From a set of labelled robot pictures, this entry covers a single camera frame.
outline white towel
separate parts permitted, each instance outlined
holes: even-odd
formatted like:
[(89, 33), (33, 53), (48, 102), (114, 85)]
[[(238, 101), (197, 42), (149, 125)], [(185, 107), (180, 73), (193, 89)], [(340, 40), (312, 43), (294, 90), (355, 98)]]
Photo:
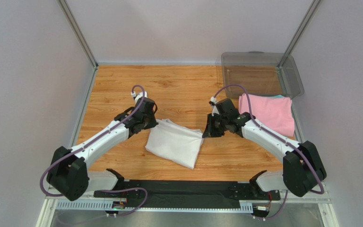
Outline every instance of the white towel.
[(151, 129), (147, 151), (162, 158), (194, 169), (199, 149), (204, 139), (200, 129), (188, 129), (169, 119), (157, 120), (157, 126)]

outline wood surface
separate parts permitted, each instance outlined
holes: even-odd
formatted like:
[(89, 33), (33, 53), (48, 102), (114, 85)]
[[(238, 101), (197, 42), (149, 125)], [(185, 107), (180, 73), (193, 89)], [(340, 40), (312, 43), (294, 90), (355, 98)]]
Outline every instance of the wood surface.
[[(157, 119), (204, 131), (208, 101), (223, 86), (220, 66), (100, 66), (81, 127), (78, 143), (87, 140), (113, 118), (134, 106), (133, 85), (140, 84), (155, 100)], [(222, 92), (217, 98), (225, 98)], [(282, 164), (254, 142), (226, 132), (221, 138), (208, 138), (199, 152), (193, 170), (145, 150), (149, 130), (118, 144), (90, 168), (112, 168), (126, 179), (247, 181), (262, 170), (276, 171)]]

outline plastic box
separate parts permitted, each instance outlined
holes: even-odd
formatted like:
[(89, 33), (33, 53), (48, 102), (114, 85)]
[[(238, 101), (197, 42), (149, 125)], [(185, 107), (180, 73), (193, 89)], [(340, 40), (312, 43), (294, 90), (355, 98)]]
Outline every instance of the plastic box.
[[(287, 55), (280, 67), (283, 57), (283, 53), (225, 52), (221, 56), (224, 85), (239, 84), (259, 96), (300, 96), (304, 90), (294, 58)], [(225, 91), (228, 98), (243, 94), (239, 87)]]

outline folded pink cloth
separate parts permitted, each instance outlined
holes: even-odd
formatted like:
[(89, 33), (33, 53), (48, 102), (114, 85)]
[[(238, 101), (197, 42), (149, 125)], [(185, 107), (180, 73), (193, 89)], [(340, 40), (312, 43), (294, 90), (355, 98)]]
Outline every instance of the folded pink cloth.
[[(292, 117), (292, 100), (289, 97), (272, 98), (249, 95), (253, 115), (272, 130), (284, 135), (293, 136), (295, 122)], [(239, 113), (249, 112), (245, 94), (239, 97)]]

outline gray floor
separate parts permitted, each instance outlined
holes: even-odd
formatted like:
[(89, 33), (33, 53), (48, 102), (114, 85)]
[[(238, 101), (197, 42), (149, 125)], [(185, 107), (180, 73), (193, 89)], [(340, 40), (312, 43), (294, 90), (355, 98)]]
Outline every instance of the gray floor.
[[(51, 227), (68, 226), (57, 222), (76, 223), (104, 215), (103, 211), (57, 210)], [(104, 217), (79, 227), (323, 227), (317, 204), (287, 204), (271, 221), (253, 220), (247, 214), (180, 213), (139, 211), (124, 217)]]

